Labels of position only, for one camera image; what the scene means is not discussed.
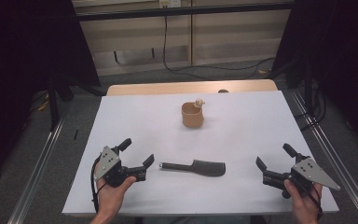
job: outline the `metal bracket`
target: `metal bracket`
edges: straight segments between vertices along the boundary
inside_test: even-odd
[[[292,167],[304,178],[324,185],[330,189],[341,190],[341,187],[312,158],[307,158]]]
[[[120,157],[110,147],[104,147],[101,152],[100,164],[94,176],[95,181],[101,179],[118,162],[120,162]]]

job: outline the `dark background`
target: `dark background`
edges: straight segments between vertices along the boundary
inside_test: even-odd
[[[358,1],[293,9],[272,70],[293,59],[300,63],[286,70],[288,87],[304,79],[308,62],[312,77],[358,132]]]
[[[33,19],[47,15],[75,10],[71,1],[0,1],[0,164],[21,134],[33,94],[47,89],[49,76],[100,84],[79,23]]]

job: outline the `brush head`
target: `brush head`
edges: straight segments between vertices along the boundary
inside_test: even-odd
[[[191,168],[194,173],[207,176],[220,176],[226,172],[224,162],[193,160]]]

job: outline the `brush handle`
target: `brush handle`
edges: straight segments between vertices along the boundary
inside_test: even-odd
[[[173,164],[167,162],[161,162],[159,164],[159,167],[162,169],[170,169],[170,170],[193,171],[192,167],[189,165]]]

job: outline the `black brush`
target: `black brush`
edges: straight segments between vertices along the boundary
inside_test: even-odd
[[[226,165],[224,162],[215,161],[197,161],[193,160],[191,165],[172,164],[161,162],[159,167],[162,169],[189,171],[199,175],[220,176],[226,172]]]

